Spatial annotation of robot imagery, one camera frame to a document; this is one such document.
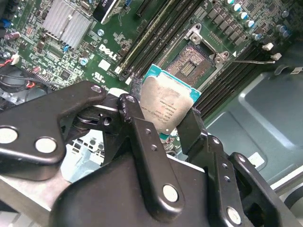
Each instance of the screw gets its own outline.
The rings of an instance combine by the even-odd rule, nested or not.
[[[127,99],[128,101],[132,102],[132,103],[135,102],[135,101],[134,101],[134,98],[131,97],[131,96],[126,96],[126,99]]]
[[[18,138],[18,133],[11,128],[0,129],[0,143],[12,143]]]
[[[232,207],[227,208],[227,214],[233,223],[239,225],[241,224],[241,217],[239,213]]]
[[[98,92],[98,93],[101,93],[101,92],[102,92],[101,88],[98,87],[97,85],[92,86],[91,89],[92,89],[93,91],[95,91],[95,92]]]
[[[36,141],[35,147],[42,153],[52,153],[57,148],[57,143],[51,138],[40,138]]]
[[[240,159],[241,162],[245,162],[245,158],[241,155],[238,155],[238,158]]]
[[[10,53],[9,52],[4,52],[3,57],[6,58],[6,59],[10,58]]]
[[[163,187],[163,194],[170,202],[176,202],[178,200],[178,192],[170,185],[165,185]]]
[[[216,139],[216,138],[214,138],[214,142],[215,142],[216,144],[220,144],[220,141],[219,141],[218,139]]]
[[[104,36],[104,31],[103,31],[102,29],[99,29],[99,30],[97,31],[97,34],[98,34],[100,37],[102,37],[102,36]]]

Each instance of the microchip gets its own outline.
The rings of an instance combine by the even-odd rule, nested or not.
[[[254,33],[261,34],[263,32],[263,29],[261,27],[258,27]]]
[[[189,44],[169,64],[166,71],[193,86],[212,67],[214,67],[214,61],[195,45]]]
[[[88,51],[83,51],[81,56],[84,57],[84,58],[88,58],[89,52]]]
[[[219,24],[223,21],[223,17],[221,15],[218,15],[215,19],[214,19],[214,22],[216,24]]]
[[[207,15],[210,19],[214,19],[214,17],[218,14],[218,11],[215,9],[212,9],[209,14]]]
[[[228,27],[228,28],[225,30],[224,34],[230,35],[232,32],[233,32],[233,28],[232,28],[232,27]]]
[[[235,30],[236,33],[238,33],[240,28],[238,26],[236,26],[234,30]]]
[[[43,49],[45,47],[45,43],[43,43],[42,41],[39,40],[37,47],[38,47],[38,49]]]
[[[234,27],[235,24],[236,24],[236,22],[234,22],[234,21],[232,21],[232,22],[229,23],[229,25],[230,25],[231,27]]]
[[[243,42],[243,39],[239,37],[234,43],[236,46],[239,46]]]
[[[27,48],[27,43],[24,43],[24,42],[20,43],[20,48],[22,50],[25,50]]]
[[[225,20],[227,21],[227,20],[230,20],[231,19],[231,16],[230,15],[227,15],[226,17],[225,17]]]
[[[121,49],[118,54],[120,54],[121,56],[124,56],[126,54],[126,52],[127,51],[125,49]]]
[[[228,26],[228,23],[227,23],[226,21],[223,21],[219,28],[220,28],[222,31],[224,31],[224,29],[227,28],[227,26]]]
[[[252,11],[254,8],[255,8],[255,5],[254,5],[253,3],[249,4],[249,5],[246,7],[246,9],[247,9],[248,11]]]
[[[272,3],[269,7],[268,10],[271,12],[276,8],[276,5],[274,3]]]
[[[236,38],[238,38],[238,33],[234,32],[232,35],[229,37],[230,40],[234,41]]]
[[[68,71],[63,70],[60,77],[64,80],[68,80],[68,78],[71,76],[71,74]]]

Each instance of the heatsink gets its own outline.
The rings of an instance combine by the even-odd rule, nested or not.
[[[43,28],[71,48],[77,48],[91,21],[63,0],[54,0]]]

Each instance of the white connector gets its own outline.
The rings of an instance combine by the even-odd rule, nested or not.
[[[16,65],[18,62],[19,62],[19,60],[20,60],[20,56],[19,56],[19,54],[13,54],[13,56],[11,56],[11,58],[12,58],[12,62],[10,63],[11,65]]]
[[[281,57],[282,57],[282,54],[280,54],[280,53],[276,53],[275,55],[270,56],[270,58],[275,61],[280,60]]]
[[[262,49],[266,50],[266,51],[270,51],[273,47],[274,47],[274,45],[272,43],[268,43],[268,44],[262,46]]]

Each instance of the capacitor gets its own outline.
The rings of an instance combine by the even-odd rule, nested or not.
[[[240,20],[245,20],[245,19],[247,19],[247,18],[248,18],[247,12],[241,12],[241,13],[239,13],[239,14],[238,14],[238,18],[239,18]]]
[[[289,12],[287,10],[285,10],[283,13],[282,13],[282,17],[283,18],[286,18],[289,16]]]
[[[290,35],[289,31],[284,31],[284,32],[280,33],[280,36],[283,37],[283,38],[287,38],[289,35]]]
[[[245,27],[253,27],[255,22],[253,20],[247,20],[245,22]]]
[[[255,41],[259,41],[261,39],[261,35],[253,33],[251,35],[252,39]]]
[[[97,34],[101,37],[101,36],[104,36],[104,31],[102,29],[99,29],[97,31]]]
[[[280,32],[280,33],[283,33],[287,30],[286,26],[284,25],[277,25],[276,26],[276,32]]]
[[[86,66],[88,64],[89,60],[87,58],[80,58],[79,63],[82,66]]]
[[[16,40],[19,39],[21,37],[19,32],[12,32],[12,33],[8,33],[5,34],[4,39],[5,40]]]
[[[241,5],[239,3],[233,4],[232,5],[232,11],[236,12],[241,9]]]
[[[225,0],[225,4],[233,4],[235,0]]]

